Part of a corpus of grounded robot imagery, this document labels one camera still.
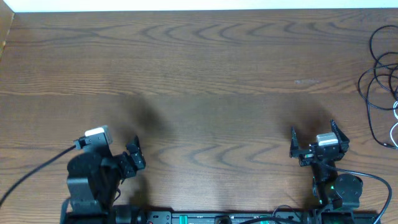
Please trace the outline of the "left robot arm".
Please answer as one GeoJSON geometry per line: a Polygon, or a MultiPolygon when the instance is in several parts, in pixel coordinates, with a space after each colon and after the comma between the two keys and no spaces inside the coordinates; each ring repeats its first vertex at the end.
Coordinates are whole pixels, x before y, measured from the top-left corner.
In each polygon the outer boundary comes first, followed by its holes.
{"type": "Polygon", "coordinates": [[[143,209],[114,204],[121,194],[119,185],[146,167],[139,138],[115,156],[104,133],[80,137],[75,145],[84,153],[67,165],[70,197],[62,205],[60,223],[147,223],[143,209]]]}

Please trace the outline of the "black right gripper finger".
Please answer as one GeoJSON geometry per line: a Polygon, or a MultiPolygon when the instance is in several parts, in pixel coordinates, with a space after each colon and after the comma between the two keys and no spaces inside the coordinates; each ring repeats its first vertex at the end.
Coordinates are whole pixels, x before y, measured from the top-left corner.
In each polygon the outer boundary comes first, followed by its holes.
{"type": "Polygon", "coordinates": [[[299,149],[299,142],[297,139],[297,134],[295,132],[295,129],[291,127],[291,134],[292,134],[292,139],[291,139],[291,145],[290,145],[290,150],[298,150],[299,149]]]}
{"type": "Polygon", "coordinates": [[[333,119],[330,120],[331,130],[335,133],[340,144],[349,144],[349,138],[340,130],[333,119]]]}

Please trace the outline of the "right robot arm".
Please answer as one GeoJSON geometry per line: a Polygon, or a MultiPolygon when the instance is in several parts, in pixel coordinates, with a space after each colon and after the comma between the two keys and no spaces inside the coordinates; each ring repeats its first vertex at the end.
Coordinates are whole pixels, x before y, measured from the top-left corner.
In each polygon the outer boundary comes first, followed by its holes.
{"type": "Polygon", "coordinates": [[[306,223],[354,223],[353,210],[359,207],[363,181],[349,173],[339,174],[335,162],[342,160],[349,148],[349,138],[331,120],[331,132],[319,134],[316,141],[302,149],[295,129],[289,156],[297,158],[302,167],[310,166],[313,174],[312,192],[319,207],[303,217],[306,223]]]}

